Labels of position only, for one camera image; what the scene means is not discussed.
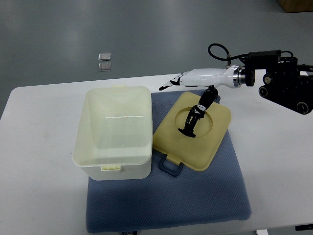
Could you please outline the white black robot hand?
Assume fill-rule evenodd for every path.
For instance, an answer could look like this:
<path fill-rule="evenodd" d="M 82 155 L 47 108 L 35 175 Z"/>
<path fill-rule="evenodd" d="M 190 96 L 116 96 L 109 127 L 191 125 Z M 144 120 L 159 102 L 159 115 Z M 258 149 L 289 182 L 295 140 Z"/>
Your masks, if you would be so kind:
<path fill-rule="evenodd" d="M 192 116 L 201 117 L 216 98 L 216 88 L 225 85 L 229 88 L 239 88 L 246 82 L 245 69 L 233 65 L 227 69 L 194 69 L 183 72 L 159 88 L 163 91 L 171 86 L 207 87 L 207 92 L 191 111 Z"/>

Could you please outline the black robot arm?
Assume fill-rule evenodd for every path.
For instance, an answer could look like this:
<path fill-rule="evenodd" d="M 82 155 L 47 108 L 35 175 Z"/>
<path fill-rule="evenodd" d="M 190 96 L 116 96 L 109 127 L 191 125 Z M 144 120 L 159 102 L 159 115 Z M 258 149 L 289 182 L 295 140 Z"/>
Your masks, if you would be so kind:
<path fill-rule="evenodd" d="M 255 71 L 265 69 L 259 95 L 290 110 L 306 115 L 313 110 L 313 76 L 301 75 L 312 72 L 312 65 L 298 64 L 298 59 L 282 56 L 283 51 L 250 52 L 239 60 L 245 65 L 245 83 L 253 86 Z"/>

